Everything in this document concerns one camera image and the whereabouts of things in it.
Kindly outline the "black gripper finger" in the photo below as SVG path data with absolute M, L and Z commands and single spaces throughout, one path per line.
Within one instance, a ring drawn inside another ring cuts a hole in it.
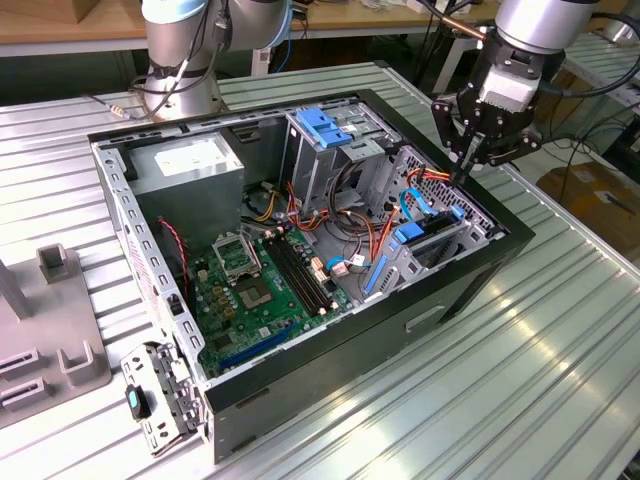
M 444 147 L 449 149 L 449 159 L 454 163 L 449 174 L 449 183 L 462 183 L 472 168 L 467 159 L 475 132 L 468 120 L 458 127 L 453 117 L 454 104 L 446 100 L 436 100 L 432 104 L 432 115 Z
M 474 132 L 463 165 L 463 181 L 466 181 L 472 171 L 484 166 L 498 167 L 510 163 L 538 151 L 541 146 L 541 137 L 529 130 L 511 134 Z

